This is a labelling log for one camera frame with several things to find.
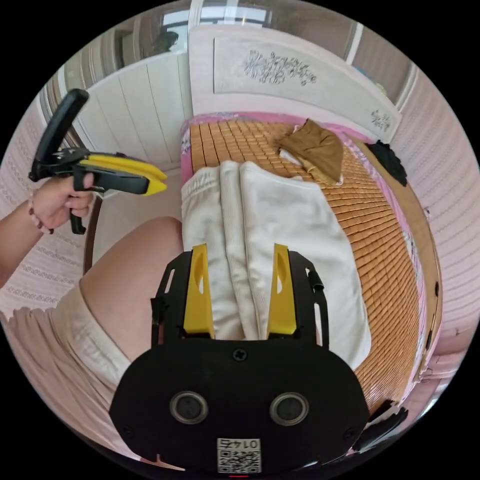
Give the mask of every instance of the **headboard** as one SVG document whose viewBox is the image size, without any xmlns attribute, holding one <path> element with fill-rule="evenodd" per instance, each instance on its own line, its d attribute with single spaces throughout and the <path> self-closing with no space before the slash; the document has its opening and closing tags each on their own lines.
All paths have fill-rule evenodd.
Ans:
<svg viewBox="0 0 480 480">
<path fill-rule="evenodd" d="M 389 143 L 402 118 L 335 54 L 288 33 L 199 25 L 188 39 L 193 114 L 271 112 L 344 125 Z"/>
</svg>

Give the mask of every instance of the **carved floral pattern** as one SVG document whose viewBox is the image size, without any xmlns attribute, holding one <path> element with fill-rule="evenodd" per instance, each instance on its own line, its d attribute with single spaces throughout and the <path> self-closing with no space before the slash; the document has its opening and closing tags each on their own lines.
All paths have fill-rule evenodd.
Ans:
<svg viewBox="0 0 480 480">
<path fill-rule="evenodd" d="M 391 125 L 390 116 L 384 113 L 383 115 L 379 113 L 378 110 L 374 110 L 371 113 L 371 122 L 380 130 L 386 132 Z"/>
<path fill-rule="evenodd" d="M 310 70 L 310 65 L 298 58 L 277 55 L 274 51 L 265 57 L 258 50 L 250 50 L 249 57 L 242 63 L 243 72 L 261 84 L 282 84 L 287 77 L 298 79 L 304 87 L 314 84 L 317 76 Z"/>
</svg>

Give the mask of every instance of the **pink bedsheet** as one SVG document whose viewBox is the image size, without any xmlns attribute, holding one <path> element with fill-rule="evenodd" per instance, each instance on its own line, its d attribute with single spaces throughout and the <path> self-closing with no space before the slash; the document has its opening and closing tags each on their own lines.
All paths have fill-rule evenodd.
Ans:
<svg viewBox="0 0 480 480">
<path fill-rule="evenodd" d="M 193 175 L 192 168 L 192 154 L 191 154 L 191 143 L 190 143 L 190 126 L 205 124 L 210 122 L 221 122 L 224 120 L 239 120 L 247 122 L 282 122 L 289 123 L 292 125 L 302 125 L 305 122 L 305 118 L 279 114 L 279 113 L 262 113 L 262 112 L 216 112 L 205 115 L 197 115 L 190 120 L 187 120 L 181 128 L 181 177 L 182 184 L 188 181 Z M 366 168 L 371 178 L 375 180 L 378 188 L 385 196 L 386 200 L 390 204 L 390 207 L 395 212 L 398 224 L 403 233 L 405 239 L 406 247 L 410 255 L 410 259 L 413 265 L 416 278 L 416 286 L 418 290 L 418 312 L 419 312 L 419 325 L 418 325 L 418 345 L 417 353 L 414 361 L 414 367 L 412 369 L 408 385 L 405 389 L 406 396 L 412 387 L 414 386 L 413 380 L 414 376 L 418 370 L 421 357 L 422 357 L 422 347 L 425 341 L 426 327 L 427 327 L 427 294 L 425 289 L 425 280 L 422 270 L 422 265 L 420 263 L 420 258 L 418 255 L 418 250 L 415 245 L 414 237 L 412 231 L 410 230 L 409 224 L 405 215 L 395 198 L 392 190 L 388 186 L 387 182 L 382 178 L 378 173 L 377 169 L 370 163 L 368 158 L 363 154 L 363 152 L 350 140 L 348 135 L 356 137 L 364 143 L 372 143 L 371 138 L 358 133 L 357 131 L 352 130 L 351 128 L 337 125 L 333 123 L 321 123 L 321 126 L 331 130 L 336 133 L 342 142 L 353 152 L 353 154 L 361 161 L 362 165 Z"/>
</svg>

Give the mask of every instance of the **beige shorts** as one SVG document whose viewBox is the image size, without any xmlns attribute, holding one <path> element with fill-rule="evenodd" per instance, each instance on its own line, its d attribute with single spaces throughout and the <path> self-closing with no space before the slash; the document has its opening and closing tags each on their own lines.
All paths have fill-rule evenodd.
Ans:
<svg viewBox="0 0 480 480">
<path fill-rule="evenodd" d="M 74 287 L 56 308 L 22 308 L 1 323 L 26 377 L 65 423 L 93 441 L 139 459 L 112 424 L 109 407 L 130 361 Z"/>
</svg>

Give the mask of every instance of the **hand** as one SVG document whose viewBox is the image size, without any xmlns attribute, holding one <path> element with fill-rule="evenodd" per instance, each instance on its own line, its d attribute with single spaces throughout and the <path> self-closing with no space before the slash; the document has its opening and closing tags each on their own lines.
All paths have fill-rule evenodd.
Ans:
<svg viewBox="0 0 480 480">
<path fill-rule="evenodd" d="M 94 176 L 87 173 L 83 178 L 86 189 L 94 185 Z M 53 177 L 44 183 L 33 196 L 33 211 L 48 229 L 56 229 L 70 219 L 71 212 L 77 217 L 86 217 L 92 203 L 91 191 L 75 191 L 74 178 Z"/>
</svg>

